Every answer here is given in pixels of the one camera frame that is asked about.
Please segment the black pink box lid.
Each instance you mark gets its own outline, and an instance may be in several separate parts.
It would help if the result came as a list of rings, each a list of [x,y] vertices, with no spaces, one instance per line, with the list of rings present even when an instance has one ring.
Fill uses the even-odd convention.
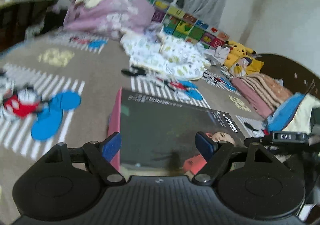
[[[119,164],[125,177],[181,174],[184,162],[199,154],[197,132],[244,144],[244,134],[226,112],[123,88],[108,89],[106,97],[119,107]]]

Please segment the Mickey Mouse brown blanket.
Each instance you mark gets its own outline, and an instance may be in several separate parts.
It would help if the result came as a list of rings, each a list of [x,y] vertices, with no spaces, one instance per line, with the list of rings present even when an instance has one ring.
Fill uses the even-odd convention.
[[[268,134],[265,120],[210,66],[178,80],[131,66],[121,44],[61,31],[1,55],[1,224],[319,224],[319,153],[275,155],[268,146],[234,145],[211,186],[191,180],[199,154],[174,176],[130,175],[108,186],[89,172],[82,146],[117,132],[123,88],[228,113],[246,138]]]

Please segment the dark wooden headboard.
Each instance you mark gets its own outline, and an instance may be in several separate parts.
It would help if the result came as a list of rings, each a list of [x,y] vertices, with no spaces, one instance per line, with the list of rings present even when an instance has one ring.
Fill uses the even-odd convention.
[[[282,79],[292,93],[310,93],[319,99],[319,76],[298,62],[277,54],[256,54],[264,62],[261,73],[274,79]]]

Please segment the dark wooden desk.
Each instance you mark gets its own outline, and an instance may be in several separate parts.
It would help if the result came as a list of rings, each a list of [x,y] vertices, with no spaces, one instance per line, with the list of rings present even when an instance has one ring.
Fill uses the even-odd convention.
[[[1,4],[1,51],[25,39],[27,28],[38,24],[58,0],[11,0]]]

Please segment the white leaf print blanket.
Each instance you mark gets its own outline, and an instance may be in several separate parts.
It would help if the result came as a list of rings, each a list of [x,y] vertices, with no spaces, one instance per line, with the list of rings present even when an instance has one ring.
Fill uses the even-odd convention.
[[[162,29],[136,33],[122,29],[120,44],[129,64],[178,80],[198,80],[212,65],[201,44],[166,34]]]

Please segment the pink beige folded blanket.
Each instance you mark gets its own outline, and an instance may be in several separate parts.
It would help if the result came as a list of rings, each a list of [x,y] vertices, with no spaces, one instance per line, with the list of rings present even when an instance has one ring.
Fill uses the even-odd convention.
[[[231,83],[263,118],[273,114],[293,96],[293,93],[278,81],[261,73],[234,77]]]

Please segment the yellow Pikachu plush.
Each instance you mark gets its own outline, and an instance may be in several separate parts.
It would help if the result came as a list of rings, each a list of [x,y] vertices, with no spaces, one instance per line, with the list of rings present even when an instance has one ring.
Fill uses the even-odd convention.
[[[263,68],[264,62],[253,57],[256,52],[251,48],[234,41],[226,41],[225,46],[230,51],[223,65],[228,68],[229,73],[233,77],[259,73]]]

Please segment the purple floral quilt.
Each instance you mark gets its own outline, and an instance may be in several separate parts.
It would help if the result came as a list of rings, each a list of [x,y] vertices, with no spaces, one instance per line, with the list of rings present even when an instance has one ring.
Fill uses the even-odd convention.
[[[151,24],[154,13],[155,8],[147,0],[102,0],[93,8],[73,2],[63,29],[120,40],[126,30],[143,33]]]

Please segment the colourful alphabet foam mat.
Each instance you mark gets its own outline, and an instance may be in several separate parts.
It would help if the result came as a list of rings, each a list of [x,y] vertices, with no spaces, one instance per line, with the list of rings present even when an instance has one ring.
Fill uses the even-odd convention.
[[[201,43],[206,49],[223,46],[229,35],[205,23],[180,8],[162,0],[147,0],[155,8],[152,21],[162,23],[166,34],[193,44]]]

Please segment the blue cream pillow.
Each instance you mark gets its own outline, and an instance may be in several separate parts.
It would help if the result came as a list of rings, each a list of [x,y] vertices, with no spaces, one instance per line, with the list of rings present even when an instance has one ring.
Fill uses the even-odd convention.
[[[310,94],[295,93],[265,120],[269,133],[275,131],[311,134],[319,125],[319,99]]]

